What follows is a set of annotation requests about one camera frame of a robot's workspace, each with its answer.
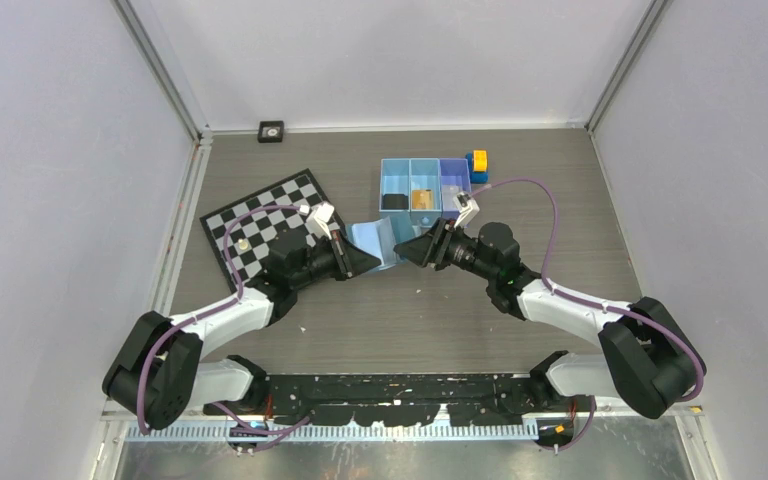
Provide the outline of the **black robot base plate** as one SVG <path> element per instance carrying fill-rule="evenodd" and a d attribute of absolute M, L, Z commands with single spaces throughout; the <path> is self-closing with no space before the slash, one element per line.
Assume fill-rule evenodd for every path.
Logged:
<path fill-rule="evenodd" d="M 240 400 L 208 404 L 207 414 L 229 409 L 291 426 L 426 426 L 439 414 L 451 425 L 507 426 L 532 413 L 569 420 L 587 414 L 584 396 L 562 397 L 544 379 L 510 373 L 269 375 L 255 379 Z"/>

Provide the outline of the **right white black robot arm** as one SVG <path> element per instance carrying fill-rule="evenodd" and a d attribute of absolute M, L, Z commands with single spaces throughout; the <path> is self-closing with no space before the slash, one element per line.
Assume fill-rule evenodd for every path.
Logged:
<path fill-rule="evenodd" d="M 657 419 L 701 391 L 704 362 L 660 301 L 624 303 L 564 289 L 522 262 L 520 245 L 503 223 L 488 223 L 471 237 L 454 221 L 438 219 L 394 251 L 419 267 L 472 273 L 486 280 L 486 293 L 501 313 L 599 347 L 597 355 L 558 351 L 531 370 L 531 397 L 544 410 L 556 410 L 570 397 L 612 397 Z"/>

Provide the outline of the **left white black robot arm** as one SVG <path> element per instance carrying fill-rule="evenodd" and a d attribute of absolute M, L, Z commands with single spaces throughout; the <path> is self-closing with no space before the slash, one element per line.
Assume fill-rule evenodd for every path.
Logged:
<path fill-rule="evenodd" d="M 102 392 L 136 415 L 142 433 L 162 430 L 186 410 L 230 402 L 258 412 L 267 398 L 252 362 L 206 356 L 231 340 L 264 329 L 296 304 L 300 290 L 324 279 L 346 281 L 381 261 L 353 245 L 339 230 L 309 245 L 289 232 L 273 241 L 261 270 L 241 291 L 186 314 L 141 315 L 101 383 Z"/>

